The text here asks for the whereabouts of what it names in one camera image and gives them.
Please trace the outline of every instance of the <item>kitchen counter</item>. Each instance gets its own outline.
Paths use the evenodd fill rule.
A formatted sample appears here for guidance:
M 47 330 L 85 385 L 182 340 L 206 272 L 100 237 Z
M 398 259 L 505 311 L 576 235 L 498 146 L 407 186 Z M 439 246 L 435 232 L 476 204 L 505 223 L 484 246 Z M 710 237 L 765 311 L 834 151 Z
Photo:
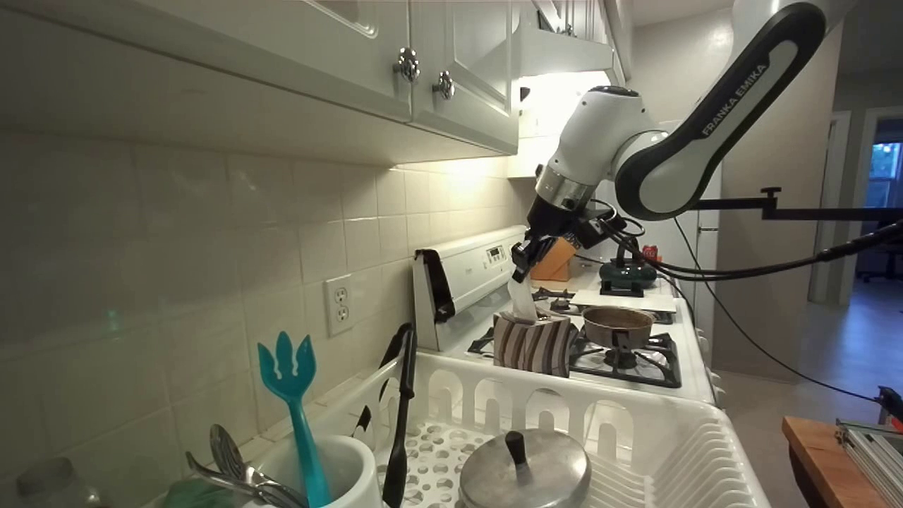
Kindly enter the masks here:
M 795 482 L 809 506 L 883 508 L 888 506 L 834 437 L 831 423 L 783 417 Z

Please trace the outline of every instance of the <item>cabinet knob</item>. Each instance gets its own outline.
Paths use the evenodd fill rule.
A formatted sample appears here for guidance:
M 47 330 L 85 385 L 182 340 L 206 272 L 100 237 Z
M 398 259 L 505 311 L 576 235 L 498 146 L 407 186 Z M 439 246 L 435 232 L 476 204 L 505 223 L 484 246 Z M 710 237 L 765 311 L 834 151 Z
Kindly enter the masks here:
M 455 97 L 455 80 L 447 72 L 443 72 L 435 86 L 432 86 L 432 97 L 443 97 L 450 98 Z
M 414 83 L 419 77 L 416 55 L 411 49 L 401 49 L 392 72 Z

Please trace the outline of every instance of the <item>window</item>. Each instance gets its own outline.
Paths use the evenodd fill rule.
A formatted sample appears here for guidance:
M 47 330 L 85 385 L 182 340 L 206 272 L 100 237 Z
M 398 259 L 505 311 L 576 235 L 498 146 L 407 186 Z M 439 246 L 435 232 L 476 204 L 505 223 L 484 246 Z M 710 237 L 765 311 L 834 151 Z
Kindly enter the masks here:
M 900 152 L 903 141 L 892 143 L 872 143 L 872 167 L 868 167 L 868 196 L 867 206 L 868 208 L 898 208 L 903 206 L 903 186 L 900 186 Z

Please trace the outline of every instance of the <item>robotic arm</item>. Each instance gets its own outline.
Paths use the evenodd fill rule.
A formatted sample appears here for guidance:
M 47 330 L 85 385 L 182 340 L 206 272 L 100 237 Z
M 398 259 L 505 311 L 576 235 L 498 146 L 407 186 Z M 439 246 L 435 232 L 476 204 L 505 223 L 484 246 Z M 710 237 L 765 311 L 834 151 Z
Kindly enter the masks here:
M 673 134 L 653 134 L 635 91 L 591 88 L 536 180 L 529 232 L 514 249 L 514 279 L 524 279 L 555 237 L 583 249 L 607 237 L 598 232 L 607 211 L 590 200 L 600 180 L 614 180 L 620 208 L 639 220 L 677 218 L 699 200 L 725 152 L 780 97 L 850 7 L 828 0 L 775 12 Z

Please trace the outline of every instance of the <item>electrical outlet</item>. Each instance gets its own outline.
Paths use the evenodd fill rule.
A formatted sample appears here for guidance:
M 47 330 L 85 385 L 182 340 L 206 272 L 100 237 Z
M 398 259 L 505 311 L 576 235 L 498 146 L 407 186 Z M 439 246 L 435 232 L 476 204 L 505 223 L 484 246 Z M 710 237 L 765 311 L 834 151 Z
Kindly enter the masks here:
M 356 328 L 356 314 L 350 311 L 350 273 L 323 279 L 326 297 L 326 333 L 340 335 Z

